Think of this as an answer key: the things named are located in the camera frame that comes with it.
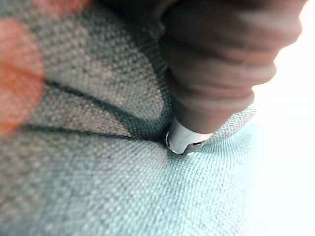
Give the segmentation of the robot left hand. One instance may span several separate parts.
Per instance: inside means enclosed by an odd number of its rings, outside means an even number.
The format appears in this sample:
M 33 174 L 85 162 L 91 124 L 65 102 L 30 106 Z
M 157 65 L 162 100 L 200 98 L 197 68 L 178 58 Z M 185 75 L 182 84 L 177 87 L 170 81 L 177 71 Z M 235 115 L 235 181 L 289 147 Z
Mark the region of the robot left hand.
M 146 11 L 163 30 L 174 118 L 165 137 L 182 154 L 203 145 L 270 81 L 274 60 L 302 32 L 304 0 L 107 0 L 123 15 Z

